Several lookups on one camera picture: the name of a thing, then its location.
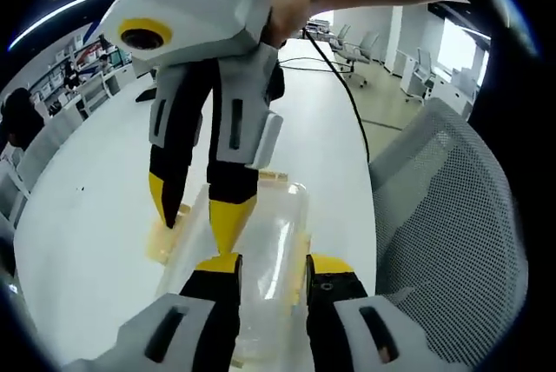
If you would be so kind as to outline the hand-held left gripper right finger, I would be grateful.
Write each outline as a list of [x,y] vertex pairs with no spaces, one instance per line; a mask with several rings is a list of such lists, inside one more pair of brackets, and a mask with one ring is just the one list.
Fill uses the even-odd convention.
[[369,296],[337,257],[309,254],[306,322],[316,371],[437,371],[424,330],[382,296]]

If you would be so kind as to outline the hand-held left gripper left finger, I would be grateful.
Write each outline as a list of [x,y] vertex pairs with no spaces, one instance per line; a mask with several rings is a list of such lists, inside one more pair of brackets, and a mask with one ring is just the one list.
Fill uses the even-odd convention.
[[227,371],[239,334],[242,256],[200,262],[178,294],[167,293],[119,329],[112,348],[66,371]]

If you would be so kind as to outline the person's right hand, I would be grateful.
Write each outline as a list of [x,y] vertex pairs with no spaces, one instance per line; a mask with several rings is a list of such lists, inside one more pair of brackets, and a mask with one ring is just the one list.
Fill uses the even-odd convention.
[[265,42],[276,48],[300,30],[308,20],[310,0],[270,0],[270,18]]

